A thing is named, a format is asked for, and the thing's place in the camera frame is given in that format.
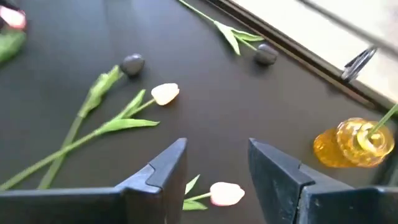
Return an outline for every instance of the dark table surface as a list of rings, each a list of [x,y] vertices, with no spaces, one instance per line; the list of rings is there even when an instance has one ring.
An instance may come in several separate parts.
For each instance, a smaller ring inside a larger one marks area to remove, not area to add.
[[[205,1],[189,2],[241,27]],[[237,205],[184,212],[182,223],[264,223],[248,171],[249,137],[347,184],[364,186],[375,179],[379,168],[323,166],[312,142],[347,118],[374,120],[380,113],[283,54],[269,68],[257,66],[243,45],[242,56],[236,56],[213,25],[176,0],[25,0],[21,6],[30,19],[29,39],[0,70],[0,182],[56,151],[96,77],[132,53],[146,58],[141,77],[118,81],[80,136],[114,116],[142,88],[175,82],[180,95],[164,108],[151,106],[137,115],[161,121],[157,127],[107,134],[71,153],[53,187],[116,185],[179,137],[188,138],[188,178],[201,174],[190,195],[219,181],[246,190]],[[33,189],[44,172],[17,188]]]

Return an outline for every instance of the yellow glass vase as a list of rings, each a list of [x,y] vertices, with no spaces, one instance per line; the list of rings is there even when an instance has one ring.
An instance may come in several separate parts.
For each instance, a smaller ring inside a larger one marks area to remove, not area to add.
[[[376,166],[393,150],[395,142],[385,126],[367,138],[374,125],[376,122],[362,118],[343,121],[315,138],[314,153],[329,167]]]

